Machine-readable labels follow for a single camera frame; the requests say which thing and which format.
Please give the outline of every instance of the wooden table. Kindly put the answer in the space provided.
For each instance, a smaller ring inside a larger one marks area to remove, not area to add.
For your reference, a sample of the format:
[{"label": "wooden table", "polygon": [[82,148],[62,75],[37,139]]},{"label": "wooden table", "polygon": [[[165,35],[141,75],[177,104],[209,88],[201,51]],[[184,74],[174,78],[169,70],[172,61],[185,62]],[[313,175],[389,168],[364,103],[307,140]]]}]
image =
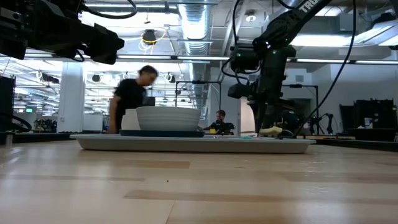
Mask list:
[{"label": "wooden table", "polygon": [[0,223],[398,223],[398,154],[310,146],[306,154],[0,148]]}]

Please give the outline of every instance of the dark blue mat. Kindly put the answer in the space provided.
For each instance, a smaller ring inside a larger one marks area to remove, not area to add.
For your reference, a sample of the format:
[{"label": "dark blue mat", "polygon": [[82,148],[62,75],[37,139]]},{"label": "dark blue mat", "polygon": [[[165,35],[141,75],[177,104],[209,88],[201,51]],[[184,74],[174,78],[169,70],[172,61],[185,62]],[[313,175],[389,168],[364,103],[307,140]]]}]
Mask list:
[{"label": "dark blue mat", "polygon": [[120,130],[121,136],[135,137],[171,137],[171,138],[202,138],[203,131],[143,131],[143,130]]}]

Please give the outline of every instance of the white tray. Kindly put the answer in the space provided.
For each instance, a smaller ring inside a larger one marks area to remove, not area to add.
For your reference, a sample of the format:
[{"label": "white tray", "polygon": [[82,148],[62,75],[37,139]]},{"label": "white tray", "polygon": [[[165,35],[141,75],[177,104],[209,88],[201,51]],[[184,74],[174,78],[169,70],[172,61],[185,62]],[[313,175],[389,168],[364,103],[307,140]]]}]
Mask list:
[{"label": "white tray", "polygon": [[83,149],[157,152],[240,152],[240,153],[304,153],[308,139],[274,139],[243,137],[162,138],[127,137],[113,134],[75,134]]}]

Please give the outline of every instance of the man in black shirt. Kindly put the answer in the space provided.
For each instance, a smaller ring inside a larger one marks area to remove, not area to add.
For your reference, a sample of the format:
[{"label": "man in black shirt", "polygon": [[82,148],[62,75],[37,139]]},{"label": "man in black shirt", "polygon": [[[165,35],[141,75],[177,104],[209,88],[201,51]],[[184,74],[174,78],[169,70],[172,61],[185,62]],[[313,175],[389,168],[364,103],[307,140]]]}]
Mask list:
[{"label": "man in black shirt", "polygon": [[109,134],[119,132],[126,109],[136,109],[142,106],[146,97],[144,87],[151,85],[157,76],[157,70],[152,66],[146,65],[139,70],[139,78],[128,78],[119,83],[109,104]]}]

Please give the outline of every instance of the black t-shirt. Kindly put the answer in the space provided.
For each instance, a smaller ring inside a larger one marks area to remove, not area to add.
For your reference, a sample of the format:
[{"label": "black t-shirt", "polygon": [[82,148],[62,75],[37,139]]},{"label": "black t-shirt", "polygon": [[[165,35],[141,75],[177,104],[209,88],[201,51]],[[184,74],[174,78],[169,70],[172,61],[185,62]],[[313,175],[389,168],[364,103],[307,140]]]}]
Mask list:
[{"label": "black t-shirt", "polygon": [[126,114],[126,109],[136,109],[142,106],[146,97],[146,90],[138,85],[135,79],[128,78],[120,82],[114,94],[121,97],[116,110],[116,130],[119,132],[122,128],[122,118]]}]

